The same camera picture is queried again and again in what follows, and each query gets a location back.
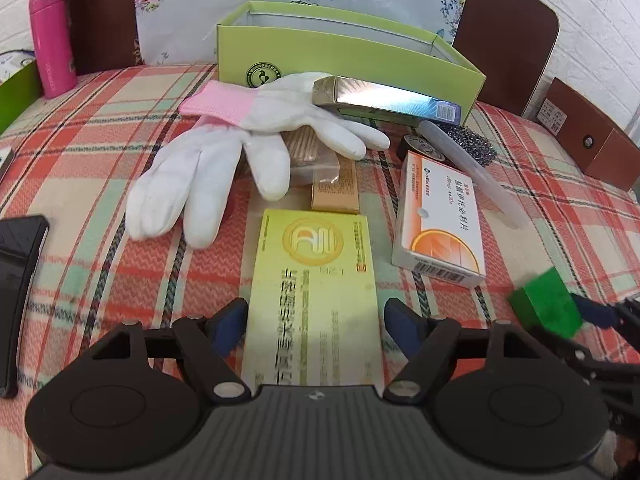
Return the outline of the yellow medicine box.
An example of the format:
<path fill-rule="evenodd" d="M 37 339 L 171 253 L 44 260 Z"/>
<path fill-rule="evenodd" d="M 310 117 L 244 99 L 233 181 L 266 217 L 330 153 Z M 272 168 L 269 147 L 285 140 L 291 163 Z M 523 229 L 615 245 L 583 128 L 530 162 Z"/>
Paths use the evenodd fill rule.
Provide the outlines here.
<path fill-rule="evenodd" d="M 242 381 L 384 386 L 366 217 L 267 209 L 248 302 Z"/>

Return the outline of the white orange medicine box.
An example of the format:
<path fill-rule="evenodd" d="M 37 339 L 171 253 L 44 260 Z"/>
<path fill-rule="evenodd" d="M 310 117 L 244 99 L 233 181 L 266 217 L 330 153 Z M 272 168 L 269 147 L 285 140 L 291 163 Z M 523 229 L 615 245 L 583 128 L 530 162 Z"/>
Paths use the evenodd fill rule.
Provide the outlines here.
<path fill-rule="evenodd" d="M 392 263 L 471 289 L 486 276 L 472 180 L 410 152 L 402 164 Z"/>

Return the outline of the clear plastic tube case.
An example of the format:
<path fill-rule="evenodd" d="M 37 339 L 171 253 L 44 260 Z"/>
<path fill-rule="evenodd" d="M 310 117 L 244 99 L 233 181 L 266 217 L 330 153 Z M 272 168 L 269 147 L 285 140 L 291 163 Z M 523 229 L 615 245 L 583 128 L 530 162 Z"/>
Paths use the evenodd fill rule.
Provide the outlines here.
<path fill-rule="evenodd" d="M 424 120 L 418 125 L 421 136 L 448 157 L 465 172 L 477 187 L 504 213 L 512 226 L 524 229 L 529 224 L 529 216 L 517 200 L 506 192 L 502 185 L 467 152 L 452 140 L 434 122 Z"/>

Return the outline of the gold brown small box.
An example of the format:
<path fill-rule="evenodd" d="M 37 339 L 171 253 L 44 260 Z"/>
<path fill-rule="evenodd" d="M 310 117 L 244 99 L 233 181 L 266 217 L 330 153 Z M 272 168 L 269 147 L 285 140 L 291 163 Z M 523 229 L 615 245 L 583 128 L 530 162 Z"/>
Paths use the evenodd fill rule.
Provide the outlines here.
<path fill-rule="evenodd" d="M 312 210 L 359 214 L 359 191 L 356 162 L 340 156 L 340 172 L 333 182 L 314 183 L 311 188 Z"/>

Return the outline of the bag of toothpicks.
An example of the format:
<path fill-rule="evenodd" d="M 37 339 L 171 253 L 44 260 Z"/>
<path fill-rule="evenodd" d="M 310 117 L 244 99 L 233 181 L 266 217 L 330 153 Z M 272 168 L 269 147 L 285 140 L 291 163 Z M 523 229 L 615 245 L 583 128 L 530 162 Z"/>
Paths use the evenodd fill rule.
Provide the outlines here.
<path fill-rule="evenodd" d="M 282 133 L 291 159 L 291 184 L 334 183 L 340 176 L 337 154 L 325 146 L 313 128 L 303 126 Z"/>

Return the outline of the white glove pink cuff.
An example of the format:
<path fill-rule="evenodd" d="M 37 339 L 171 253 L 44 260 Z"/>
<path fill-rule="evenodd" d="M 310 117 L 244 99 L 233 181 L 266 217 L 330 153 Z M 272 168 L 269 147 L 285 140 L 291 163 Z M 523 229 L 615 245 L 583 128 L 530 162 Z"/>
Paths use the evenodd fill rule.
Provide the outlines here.
<path fill-rule="evenodd" d="M 256 188 L 264 200 L 275 202 L 285 196 L 291 182 L 291 156 L 282 139 L 285 132 L 309 127 L 322 144 L 350 160 L 390 147 L 390 139 L 378 129 L 312 104 L 314 83 L 323 78 L 325 73 L 293 74 L 258 88 L 211 80 L 184 100 L 179 110 L 248 132 L 243 148 Z"/>

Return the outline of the silver blue long box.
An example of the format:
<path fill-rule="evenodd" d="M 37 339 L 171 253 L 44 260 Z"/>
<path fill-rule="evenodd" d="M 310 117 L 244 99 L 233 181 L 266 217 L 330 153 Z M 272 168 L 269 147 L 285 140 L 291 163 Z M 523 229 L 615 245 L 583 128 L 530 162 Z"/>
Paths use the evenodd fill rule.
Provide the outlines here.
<path fill-rule="evenodd" d="M 355 78 L 329 76 L 312 87 L 312 102 L 347 116 L 399 122 L 416 126 L 422 120 L 458 126 L 461 107 L 418 92 Z"/>

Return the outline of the black tape roll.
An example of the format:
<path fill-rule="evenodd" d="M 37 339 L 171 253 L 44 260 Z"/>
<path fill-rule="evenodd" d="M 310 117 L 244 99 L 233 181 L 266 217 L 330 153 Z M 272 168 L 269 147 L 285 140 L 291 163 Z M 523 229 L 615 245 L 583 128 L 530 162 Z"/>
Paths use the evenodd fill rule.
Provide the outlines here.
<path fill-rule="evenodd" d="M 405 134 L 398 145 L 396 150 L 397 157 L 403 162 L 408 153 L 416 153 L 423 157 L 433 159 L 435 162 L 441 162 L 447 166 L 450 166 L 450 160 L 442 154 L 441 151 L 436 150 L 434 146 L 424 139 L 423 136 L 417 136 L 416 134 Z"/>

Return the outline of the black phone device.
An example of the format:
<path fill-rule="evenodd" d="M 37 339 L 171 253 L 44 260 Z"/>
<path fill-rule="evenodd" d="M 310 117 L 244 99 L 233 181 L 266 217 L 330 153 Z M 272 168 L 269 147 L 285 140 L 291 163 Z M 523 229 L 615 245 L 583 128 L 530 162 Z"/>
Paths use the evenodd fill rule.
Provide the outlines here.
<path fill-rule="evenodd" d="M 30 285 L 49 231 L 41 214 L 1 220 L 1 397 L 17 394 L 17 353 Z"/>

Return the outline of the plaid bed sheet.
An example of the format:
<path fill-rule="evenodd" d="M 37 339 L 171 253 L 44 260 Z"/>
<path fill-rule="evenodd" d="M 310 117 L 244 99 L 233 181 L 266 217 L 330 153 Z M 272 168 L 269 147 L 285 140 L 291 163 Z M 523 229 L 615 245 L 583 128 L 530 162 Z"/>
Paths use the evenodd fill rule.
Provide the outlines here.
<path fill-rule="evenodd" d="M 32 394 L 115 325 L 165 326 L 250 294 L 265 204 L 247 169 L 234 182 L 230 216 L 212 247 L 194 252 L 180 229 L 143 243 L 124 230 L 131 183 L 191 128 L 179 104 L 216 73 L 195 64 L 85 76 L 64 96 L 32 104 L 3 133 L 15 157 L 1 183 L 2 214 L 41 214 L 50 224 L 24 311 L 17 395 L 1 404 L 3 478 L 24 478 L 39 465 L 24 428 Z M 401 163 L 395 150 L 372 151 L 357 179 L 378 298 L 483 327 L 510 318 L 512 290 L 550 268 L 569 289 L 606 304 L 636 294 L 636 198 L 584 176 L 534 122 L 478 104 L 468 124 L 496 149 L 490 173 L 521 202 L 528 226 L 508 228 L 490 200 L 478 199 L 487 275 L 476 289 L 398 269 L 390 255 Z"/>

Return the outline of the light green cardboard box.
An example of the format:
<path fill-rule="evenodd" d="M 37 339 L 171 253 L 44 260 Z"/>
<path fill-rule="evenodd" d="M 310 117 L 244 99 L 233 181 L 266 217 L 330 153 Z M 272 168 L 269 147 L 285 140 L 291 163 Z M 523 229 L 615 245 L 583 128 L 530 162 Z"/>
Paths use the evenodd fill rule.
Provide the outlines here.
<path fill-rule="evenodd" d="M 369 14 L 247 1 L 217 24 L 221 81 L 256 88 L 321 72 L 454 102 L 469 115 L 486 76 L 434 32 Z"/>

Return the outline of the dark brown wooden headboard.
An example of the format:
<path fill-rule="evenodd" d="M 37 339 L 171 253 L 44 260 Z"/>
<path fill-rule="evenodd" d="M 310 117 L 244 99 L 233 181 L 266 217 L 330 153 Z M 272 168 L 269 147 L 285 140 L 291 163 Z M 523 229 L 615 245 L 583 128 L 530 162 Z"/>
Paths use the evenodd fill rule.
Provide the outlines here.
<path fill-rule="evenodd" d="M 140 65 L 134 0 L 66 0 L 78 74 Z M 480 100 L 522 116 L 560 22 L 540 0 L 466 0 L 454 45 L 487 76 Z"/>

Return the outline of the small green tray box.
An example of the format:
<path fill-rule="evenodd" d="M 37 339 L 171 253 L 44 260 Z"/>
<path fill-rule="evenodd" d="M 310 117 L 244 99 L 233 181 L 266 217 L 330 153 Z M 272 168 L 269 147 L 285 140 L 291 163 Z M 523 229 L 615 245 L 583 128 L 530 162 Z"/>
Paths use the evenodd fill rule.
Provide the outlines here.
<path fill-rule="evenodd" d="M 4 133 L 26 108 L 43 96 L 35 52 L 2 52 L 0 84 L 0 133 Z"/>

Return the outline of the pink thermos bottle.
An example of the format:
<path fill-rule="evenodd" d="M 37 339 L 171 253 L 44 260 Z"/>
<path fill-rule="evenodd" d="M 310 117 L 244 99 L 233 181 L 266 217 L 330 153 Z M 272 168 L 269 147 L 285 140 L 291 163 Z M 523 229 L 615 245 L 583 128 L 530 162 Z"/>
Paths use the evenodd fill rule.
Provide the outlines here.
<path fill-rule="evenodd" d="M 77 84 L 65 0 L 28 0 L 32 44 L 44 96 L 54 99 Z"/>

